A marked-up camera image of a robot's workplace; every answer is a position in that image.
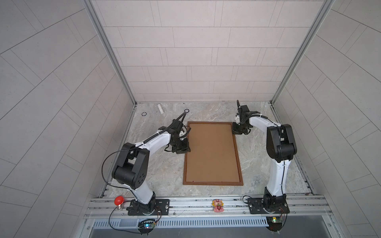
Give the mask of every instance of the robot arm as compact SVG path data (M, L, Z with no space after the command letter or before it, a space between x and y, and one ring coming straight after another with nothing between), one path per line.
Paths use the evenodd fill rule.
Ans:
M186 112L174 119L168 127L160 127L155 134L144 141L135 144L125 143L112 170L112 178L130 189L139 203L139 209L145 214L151 213L155 205L155 193L145 182L151 155L165 145L168 145L167 147L171 145L170 152L173 153L190 151L186 136L191 129L184 131L182 123L185 115Z
M237 100L238 113L233 123L233 134L249 134L254 126L266 133L266 149L273 158L270 179L264 191L263 204L265 210L273 212L280 204L284 204L288 166L296 154L296 144L292 128L288 124L272 122L258 111L251 112L247 105L240 105Z

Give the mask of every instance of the metal frame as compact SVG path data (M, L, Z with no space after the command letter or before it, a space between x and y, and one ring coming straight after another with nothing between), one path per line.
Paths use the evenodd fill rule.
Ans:
M280 93L282 92L283 88L286 86L288 80L290 79L291 75L295 71L296 67L298 66L301 58L303 57L304 53L306 52L309 44L311 43L312 39L315 37L317 31L319 30L320 25L324 21L325 17L327 16L329 10L331 9L331 5L333 4L335 0L325 0L322 7L320 8L319 12L317 13L317 16L311 25L310 29L308 30L308 33L306 37L303 40L302 45L296 52L296 55L294 59L291 62L291 65L288 67L287 72L285 76L283 77L277 91L275 92L274 96L270 100L272 104L274 104L278 98Z
M130 87L127 84L127 80L124 77L124 74L122 72L122 69L120 68L120 65L115 57L114 51L112 50L112 47L109 43L109 40L107 39L106 33L103 30L103 27L101 25L101 22L98 19L98 16L95 13L93 4L91 3L91 0L82 0L83 5L85 6L85 9L90 17L90 20L92 21L94 28L103 44L105 47L107 55L110 57L110 61L112 66L114 67L116 73L118 74L124 88L127 90L127 94L130 97L132 103L134 104L134 107L136 106L136 100L134 98L134 95L132 94L132 91Z

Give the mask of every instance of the white cylinder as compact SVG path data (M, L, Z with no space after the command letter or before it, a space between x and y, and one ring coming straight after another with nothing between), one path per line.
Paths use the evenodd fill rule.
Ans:
M162 106L161 106L160 104L158 104L157 107L159 108L160 114L164 114L164 111L163 111L163 109L162 109Z

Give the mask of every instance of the tile wall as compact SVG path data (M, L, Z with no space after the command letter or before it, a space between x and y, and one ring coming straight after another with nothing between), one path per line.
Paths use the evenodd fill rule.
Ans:
M267 101L322 1L93 0L144 101Z
M131 109L80 0L2 1L1 237L70 237Z
M381 1L336 0L275 107L345 237L381 237Z

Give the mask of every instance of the wooden frame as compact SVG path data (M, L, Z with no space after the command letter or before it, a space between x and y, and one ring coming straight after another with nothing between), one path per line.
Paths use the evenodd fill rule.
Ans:
M188 126L190 124L229 124L231 127L233 126L232 122L222 122L222 121L189 121L188 122ZM185 154L185 160L184 160L184 176L183 176L183 182L182 182L183 185L243 186L241 163L239 161L238 150L237 150L237 143L236 143L236 140L235 140L235 135L233 135L233 133L232 133L232 137L233 137L234 150L235 150L235 159L237 161L237 169L238 169L239 182L188 182L188 181L186 181L186 176L187 176L187 156L188 156L188 153L186 153Z

